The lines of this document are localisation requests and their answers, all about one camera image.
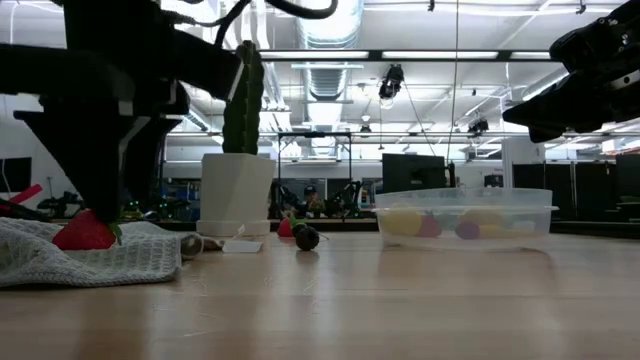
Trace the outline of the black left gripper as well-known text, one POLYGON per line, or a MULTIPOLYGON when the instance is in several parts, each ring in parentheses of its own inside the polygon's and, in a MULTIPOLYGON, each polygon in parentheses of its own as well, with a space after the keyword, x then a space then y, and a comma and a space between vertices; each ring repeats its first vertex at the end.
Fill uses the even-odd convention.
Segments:
POLYGON ((189 112, 174 64, 167 44, 3 43, 1 93, 38 98, 38 110, 16 108, 13 117, 26 123, 99 220, 113 223, 126 203, 150 202, 161 150, 180 123, 150 116, 189 112), (77 114, 91 110, 110 115, 77 114))

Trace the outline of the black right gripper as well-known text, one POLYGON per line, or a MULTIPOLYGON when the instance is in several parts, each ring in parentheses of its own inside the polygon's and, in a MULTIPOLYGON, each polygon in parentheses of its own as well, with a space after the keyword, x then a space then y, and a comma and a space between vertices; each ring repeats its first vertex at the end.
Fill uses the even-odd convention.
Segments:
POLYGON ((569 75, 503 113, 528 127, 533 143, 639 116, 639 0, 561 36, 549 55, 569 75))

